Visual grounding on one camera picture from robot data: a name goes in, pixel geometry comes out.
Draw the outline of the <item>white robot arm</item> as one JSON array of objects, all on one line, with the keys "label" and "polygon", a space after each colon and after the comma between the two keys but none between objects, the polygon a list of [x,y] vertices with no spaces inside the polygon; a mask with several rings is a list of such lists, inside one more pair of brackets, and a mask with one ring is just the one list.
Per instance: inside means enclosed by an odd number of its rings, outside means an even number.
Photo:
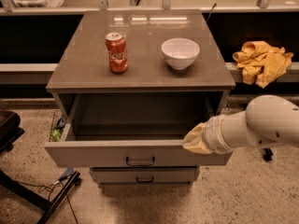
[{"label": "white robot arm", "polygon": [[299,147],[299,107],[274,95],[253,99],[242,112],[199,123],[182,143],[190,152],[204,155],[281,145]]}]

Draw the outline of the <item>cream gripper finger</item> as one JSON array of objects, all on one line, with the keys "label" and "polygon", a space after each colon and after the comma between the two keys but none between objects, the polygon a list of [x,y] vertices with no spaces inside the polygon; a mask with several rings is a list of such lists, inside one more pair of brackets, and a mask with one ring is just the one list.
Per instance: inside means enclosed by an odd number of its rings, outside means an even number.
[{"label": "cream gripper finger", "polygon": [[191,131],[189,131],[185,137],[185,141],[192,141],[195,138],[201,138],[203,130],[205,128],[205,124],[203,122],[197,124]]},{"label": "cream gripper finger", "polygon": [[212,149],[205,144],[201,138],[195,138],[192,141],[183,141],[183,147],[192,153],[208,155],[212,153]]}]

